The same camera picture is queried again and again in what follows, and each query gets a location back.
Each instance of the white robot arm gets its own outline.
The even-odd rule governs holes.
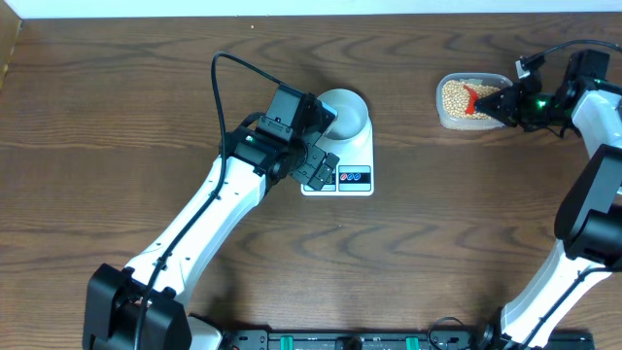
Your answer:
[[[254,113],[227,133],[215,78],[219,56],[279,85],[265,114]],[[332,176],[339,158],[316,143],[337,118],[333,108],[224,52],[212,62],[212,84],[224,138],[221,155],[196,195],[154,243],[122,271],[102,264],[93,274],[86,295],[85,349],[215,350],[220,332],[187,319],[184,309],[208,262],[281,179],[289,175],[319,190]],[[251,130],[254,122],[257,128]]]
[[[536,101],[546,107],[531,111],[524,104],[534,101],[529,94],[539,90],[538,75],[519,69],[521,82],[515,91],[524,102],[517,107],[528,112],[500,116],[501,120],[514,120],[531,131],[530,127],[542,128],[538,123],[557,124],[570,110],[571,125],[559,124],[580,132],[591,161],[558,212],[553,251],[520,296],[496,316],[498,323],[488,336],[496,335],[480,349],[543,348],[579,299],[620,267],[622,212],[613,200],[616,193],[622,193],[622,89],[606,83],[604,76],[584,74],[606,71],[603,55],[592,51],[574,54],[563,86],[554,96],[538,94]],[[517,67],[524,63],[518,61]],[[502,106],[495,97],[483,104],[490,102]]]

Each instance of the black cable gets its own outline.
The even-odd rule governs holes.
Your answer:
[[[537,59],[544,57],[550,53],[553,53],[557,50],[561,50],[563,48],[567,48],[569,46],[572,45],[579,45],[579,44],[588,44],[588,45],[601,45],[604,47],[608,47],[612,50],[615,50],[619,53],[622,53],[622,48],[620,48],[620,46],[618,46],[617,44],[613,44],[613,43],[609,43],[606,41],[602,41],[602,40],[594,40],[594,39],[578,39],[578,40],[570,40],[568,42],[556,45],[552,48],[546,49],[543,52],[538,52],[535,54],[532,54],[531,56],[525,58],[525,60],[523,61],[523,66],[529,65],[530,63],[536,61]]]
[[[440,325],[441,323],[446,322],[446,321],[454,321],[454,322],[458,322],[458,323],[459,323],[462,327],[464,327],[464,326],[465,326],[465,324],[464,324],[464,323],[462,323],[459,319],[457,319],[457,318],[455,318],[455,317],[451,317],[451,316],[448,316],[448,317],[443,317],[443,318],[441,318],[441,319],[438,319],[436,322],[434,322],[434,324],[433,324],[433,325],[430,327],[430,329],[428,330],[428,342],[429,342],[429,343],[430,343],[430,345],[431,345],[434,349],[436,349],[436,350],[442,350],[442,349],[441,349],[440,347],[438,347],[438,345],[436,345],[436,343],[435,343],[435,342],[433,342],[433,341],[432,341],[432,330],[433,330],[434,328],[438,327],[438,325]],[[464,348],[462,348],[462,349],[458,349],[458,350],[467,350],[467,349],[470,349],[470,345],[468,345],[467,347],[464,347]]]
[[[223,187],[223,183],[225,182],[225,174],[226,174],[225,114],[223,113],[223,104],[221,102],[221,95],[220,95],[220,92],[218,90],[218,83],[216,81],[216,62],[218,61],[219,57],[228,58],[228,59],[230,59],[232,61],[235,61],[235,62],[237,62],[237,63],[239,63],[239,64],[241,64],[241,65],[243,65],[243,66],[245,66],[245,67],[247,67],[249,69],[251,69],[252,71],[260,74],[264,78],[266,78],[266,79],[268,79],[268,80],[270,80],[270,81],[272,81],[272,82],[274,82],[276,84],[279,84],[279,85],[282,84],[282,82],[280,80],[272,77],[271,75],[269,75],[269,74],[265,73],[264,71],[260,70],[258,67],[254,66],[251,63],[246,62],[243,59],[238,58],[238,57],[236,57],[236,56],[234,56],[232,54],[229,54],[229,53],[226,53],[226,52],[216,52],[214,54],[214,57],[212,57],[212,68],[211,68],[212,89],[214,90],[214,99],[216,101],[216,110],[218,111],[218,122],[219,122],[219,125],[221,127],[221,138],[222,138],[222,140],[221,140],[221,161],[222,161],[221,174],[220,174],[219,179],[218,179],[218,184],[216,184],[216,187],[210,193],[210,196],[207,198],[205,203],[196,211],[194,216],[192,216],[192,218],[182,228],[182,230],[179,233],[177,233],[177,235],[171,241],[171,243],[168,245],[168,247],[166,248],[164,253],[157,259],[157,264],[155,265],[154,272],[152,273],[151,277],[149,278],[149,283],[147,284],[147,287],[145,288],[145,292],[143,294],[143,300],[142,300],[141,305],[140,305],[140,313],[138,314],[138,319],[136,321],[136,332],[134,334],[134,350],[140,350],[141,338],[142,338],[142,330],[143,330],[143,325],[145,323],[145,317],[147,315],[147,304],[149,303],[149,294],[151,293],[152,289],[154,288],[154,284],[156,283],[156,279],[157,279],[157,276],[159,275],[159,272],[165,267],[166,260],[168,259],[168,257],[170,257],[172,255],[173,250],[175,249],[177,244],[182,240],[182,238],[184,238],[186,233],[190,230],[190,228],[194,225],[194,223],[196,223],[198,218],[200,218],[200,216],[203,215],[205,210],[207,210],[207,208],[214,201],[214,199],[216,199],[218,197],[218,194],[221,191],[221,188]]]
[[[544,324],[548,321],[548,319],[551,318],[551,316],[553,316],[555,311],[557,311],[557,309],[564,303],[564,301],[566,301],[566,299],[572,294],[572,292],[574,292],[576,287],[578,287],[583,281],[585,281],[585,278],[587,278],[587,276],[589,276],[590,274],[594,272],[620,272],[620,271],[622,270],[619,268],[594,267],[594,268],[586,269],[585,271],[579,273],[579,275],[576,277],[574,282],[572,282],[570,287],[562,294],[560,298],[557,299],[557,301],[555,301],[553,306],[551,306],[551,308],[546,312],[546,314],[540,318],[540,321],[537,323],[536,327],[529,334],[529,336],[527,337],[527,340],[525,340],[525,342],[519,348],[519,350],[527,349],[527,347],[529,346],[529,343],[531,343],[532,340],[534,340],[537,333],[540,332],[540,329],[542,328],[542,326],[544,326]]]

